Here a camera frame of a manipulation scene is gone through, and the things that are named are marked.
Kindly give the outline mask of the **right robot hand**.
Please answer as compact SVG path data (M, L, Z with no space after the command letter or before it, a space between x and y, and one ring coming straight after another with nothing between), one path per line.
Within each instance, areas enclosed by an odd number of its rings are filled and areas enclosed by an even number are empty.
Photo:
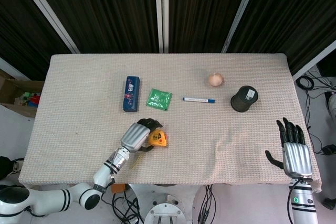
M282 148L282 161L274 159L270 151L265 155L268 161L282 169L290 178L308 178L312 176L312 165L309 148L300 126L283 118L276 121Z

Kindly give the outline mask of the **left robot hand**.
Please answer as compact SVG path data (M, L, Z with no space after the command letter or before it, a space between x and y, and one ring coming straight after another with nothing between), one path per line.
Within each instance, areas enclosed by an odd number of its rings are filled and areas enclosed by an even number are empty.
M150 133L162 127L163 125L157 120L151 118L140 119L136 123L133 123L121 138L121 149L129 153L151 151L154 148L153 145L145 147L143 144L148 139Z

